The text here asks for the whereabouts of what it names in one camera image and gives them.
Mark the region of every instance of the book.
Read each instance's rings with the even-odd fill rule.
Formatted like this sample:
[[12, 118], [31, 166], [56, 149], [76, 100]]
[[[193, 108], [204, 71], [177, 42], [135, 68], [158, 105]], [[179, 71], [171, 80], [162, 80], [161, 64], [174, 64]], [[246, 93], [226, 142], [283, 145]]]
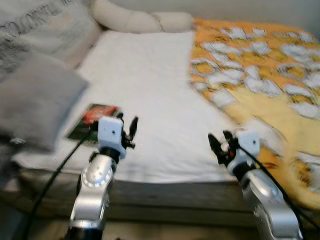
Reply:
[[[78, 142], [85, 137], [94, 121], [98, 121], [103, 116], [116, 116], [119, 112], [120, 108], [117, 106], [91, 103], [66, 135], [66, 138]], [[98, 132], [93, 131], [83, 144], [97, 146]]]

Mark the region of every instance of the mattress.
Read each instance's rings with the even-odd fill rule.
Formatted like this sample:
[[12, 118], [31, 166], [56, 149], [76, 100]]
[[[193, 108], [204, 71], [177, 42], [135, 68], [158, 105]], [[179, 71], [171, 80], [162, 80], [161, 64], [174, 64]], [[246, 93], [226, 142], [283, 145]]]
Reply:
[[[90, 88], [77, 102], [59, 134], [54, 153], [26, 149], [14, 161], [29, 170], [54, 171], [75, 146], [66, 139], [90, 103], [115, 105], [125, 128], [139, 116], [136, 148], [128, 149], [115, 179], [138, 183], [234, 181], [211, 152], [208, 133], [222, 136], [232, 121], [191, 89], [190, 52], [194, 35], [107, 31], [78, 72]], [[94, 147], [82, 145], [62, 170], [79, 174]]]

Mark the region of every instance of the gray pillow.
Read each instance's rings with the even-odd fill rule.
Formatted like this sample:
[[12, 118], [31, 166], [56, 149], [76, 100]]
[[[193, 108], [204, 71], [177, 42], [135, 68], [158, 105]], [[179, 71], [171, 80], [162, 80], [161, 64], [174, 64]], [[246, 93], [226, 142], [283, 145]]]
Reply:
[[62, 62], [30, 50], [10, 49], [0, 58], [0, 136], [53, 150], [63, 120], [88, 82]]

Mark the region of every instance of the white pillow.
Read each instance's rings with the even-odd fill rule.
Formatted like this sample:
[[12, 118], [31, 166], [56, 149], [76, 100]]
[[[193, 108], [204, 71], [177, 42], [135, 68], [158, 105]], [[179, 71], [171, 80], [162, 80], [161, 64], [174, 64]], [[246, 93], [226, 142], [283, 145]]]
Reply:
[[186, 12], [153, 12], [151, 13], [166, 33], [188, 32], [192, 29], [192, 16]]
[[101, 35], [83, 0], [2, 0], [1, 30], [75, 67]]
[[107, 28], [123, 33], [162, 32], [159, 21], [142, 11], [119, 7], [108, 0], [96, 0], [92, 7], [93, 17]]

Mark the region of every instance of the floor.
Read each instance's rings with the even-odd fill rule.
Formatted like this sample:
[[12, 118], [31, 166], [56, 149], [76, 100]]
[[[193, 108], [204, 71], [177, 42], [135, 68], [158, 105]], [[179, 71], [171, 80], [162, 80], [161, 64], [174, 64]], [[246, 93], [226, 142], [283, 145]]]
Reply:
[[[21, 240], [26, 216], [0, 205], [0, 239]], [[68, 229], [66, 219], [36, 219], [30, 240], [61, 240]], [[258, 240], [255, 228], [195, 226], [165, 223], [108, 222], [103, 240]], [[319, 234], [308, 232], [308, 240], [319, 240]]]

